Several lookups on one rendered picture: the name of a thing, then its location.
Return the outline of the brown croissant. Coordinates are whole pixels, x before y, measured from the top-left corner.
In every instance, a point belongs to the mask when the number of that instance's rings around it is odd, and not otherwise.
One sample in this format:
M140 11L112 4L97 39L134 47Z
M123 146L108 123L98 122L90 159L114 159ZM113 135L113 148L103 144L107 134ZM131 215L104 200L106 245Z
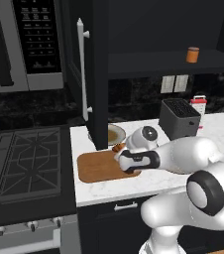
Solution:
M113 148L112 151L114 153L119 153L121 150L123 150L125 148L126 144L125 143L118 143L116 144Z

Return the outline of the wooden cutting board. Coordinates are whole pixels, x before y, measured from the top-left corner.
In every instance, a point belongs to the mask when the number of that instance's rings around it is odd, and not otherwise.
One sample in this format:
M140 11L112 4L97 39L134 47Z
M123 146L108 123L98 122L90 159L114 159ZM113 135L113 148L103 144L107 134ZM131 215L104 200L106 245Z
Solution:
M124 173L112 151L84 153L77 158L78 177L87 184L121 180L137 177L140 172L131 175Z

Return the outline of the black cabinet door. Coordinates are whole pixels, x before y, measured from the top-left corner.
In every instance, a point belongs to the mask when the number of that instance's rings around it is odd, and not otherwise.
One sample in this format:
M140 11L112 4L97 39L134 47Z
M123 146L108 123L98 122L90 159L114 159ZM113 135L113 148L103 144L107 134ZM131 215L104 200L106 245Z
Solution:
M90 38L84 39L87 104L92 107L85 125L97 150L108 147L108 0L61 0L65 25L67 77L82 115L82 89L77 21Z

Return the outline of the orange jam jar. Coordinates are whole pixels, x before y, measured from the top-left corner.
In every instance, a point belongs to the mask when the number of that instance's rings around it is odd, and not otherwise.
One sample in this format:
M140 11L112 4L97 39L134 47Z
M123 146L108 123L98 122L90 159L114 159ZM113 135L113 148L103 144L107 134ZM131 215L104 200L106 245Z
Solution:
M199 48L197 47L189 47L187 49L187 54L186 54L186 61L190 64L195 64L198 60L199 56Z

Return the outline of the black open cabinet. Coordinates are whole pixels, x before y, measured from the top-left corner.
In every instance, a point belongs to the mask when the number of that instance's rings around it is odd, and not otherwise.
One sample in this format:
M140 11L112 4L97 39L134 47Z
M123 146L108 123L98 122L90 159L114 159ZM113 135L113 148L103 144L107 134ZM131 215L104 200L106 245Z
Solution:
M108 17L111 78L224 72L224 0L109 0Z

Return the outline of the black drawer front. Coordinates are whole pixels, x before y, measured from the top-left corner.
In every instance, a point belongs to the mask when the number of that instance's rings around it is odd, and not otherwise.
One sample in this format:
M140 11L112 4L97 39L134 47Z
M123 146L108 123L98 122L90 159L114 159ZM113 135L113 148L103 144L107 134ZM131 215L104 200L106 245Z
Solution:
M82 254L139 254L152 229L141 217L148 196L79 207L78 223ZM137 208L114 211L115 204L132 202Z

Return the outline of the dark grey toaster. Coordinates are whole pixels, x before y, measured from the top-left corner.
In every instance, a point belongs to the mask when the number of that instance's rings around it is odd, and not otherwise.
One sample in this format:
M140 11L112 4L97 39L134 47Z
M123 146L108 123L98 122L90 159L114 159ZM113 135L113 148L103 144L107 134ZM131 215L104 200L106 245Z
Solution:
M170 140L195 136L200 114L184 99L164 99L161 104L159 125Z

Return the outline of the black gas hob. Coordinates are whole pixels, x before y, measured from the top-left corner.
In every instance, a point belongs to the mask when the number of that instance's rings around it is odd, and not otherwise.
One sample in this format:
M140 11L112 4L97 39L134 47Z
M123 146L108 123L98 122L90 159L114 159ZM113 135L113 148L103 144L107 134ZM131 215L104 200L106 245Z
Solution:
M0 131L0 226L75 213L68 127Z

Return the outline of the grey microwave oven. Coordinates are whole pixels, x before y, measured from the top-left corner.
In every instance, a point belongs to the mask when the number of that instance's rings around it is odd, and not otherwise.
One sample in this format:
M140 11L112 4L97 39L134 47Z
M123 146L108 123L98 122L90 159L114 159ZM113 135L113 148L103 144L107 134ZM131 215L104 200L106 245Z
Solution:
M0 92L63 88L62 34L57 0L0 0L0 22L12 86Z

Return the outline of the white wall outlet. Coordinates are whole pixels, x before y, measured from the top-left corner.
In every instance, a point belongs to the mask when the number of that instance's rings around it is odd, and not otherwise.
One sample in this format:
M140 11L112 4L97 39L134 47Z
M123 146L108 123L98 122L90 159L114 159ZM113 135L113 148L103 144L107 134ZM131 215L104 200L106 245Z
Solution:
M161 93L185 92L188 75L168 75L162 80Z

